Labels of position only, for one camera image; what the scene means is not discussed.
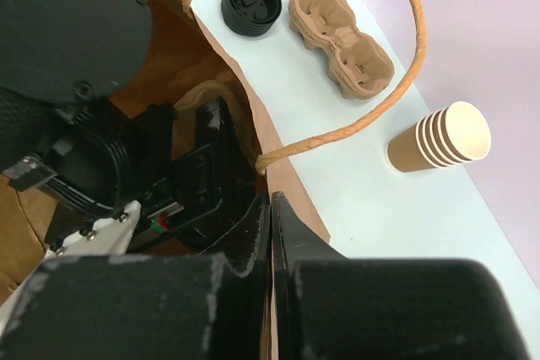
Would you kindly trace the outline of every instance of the brown paper cup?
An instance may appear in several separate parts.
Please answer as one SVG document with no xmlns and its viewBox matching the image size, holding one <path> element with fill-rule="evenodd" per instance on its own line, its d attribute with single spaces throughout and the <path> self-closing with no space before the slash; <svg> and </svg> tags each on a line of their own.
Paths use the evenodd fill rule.
<svg viewBox="0 0 540 360">
<path fill-rule="evenodd" d="M 435 113 L 430 114 L 426 117 L 424 122 L 423 130 L 420 132 L 423 135 L 424 143 L 427 145 L 426 153 L 438 164 L 443 166 L 452 166 L 453 164 L 459 164 L 460 162 L 452 159 L 450 156 L 445 154 L 443 150 L 437 145 L 435 141 L 435 131 L 434 122 L 437 113 L 442 110 L 436 111 Z"/>
<path fill-rule="evenodd" d="M 450 150 L 464 160 L 480 160 L 491 149 L 491 131 L 483 114 L 465 101 L 457 101 L 441 116 L 441 134 Z"/>
<path fill-rule="evenodd" d="M 392 139 L 386 147 L 391 165 L 400 172 L 414 172 L 443 167 L 433 162 L 423 150 L 424 146 L 419 134 L 423 120 Z"/>
<path fill-rule="evenodd" d="M 471 159 L 465 159 L 457 153 L 456 149 L 451 146 L 448 136 L 444 137 L 442 120 L 444 118 L 443 115 L 446 110 L 448 109 L 437 112 L 434 117 L 433 136 L 435 144 L 440 148 L 440 150 L 443 152 L 444 155 L 446 155 L 448 159 L 451 159 L 458 164 L 465 164 L 467 162 L 471 162 Z"/>
</svg>

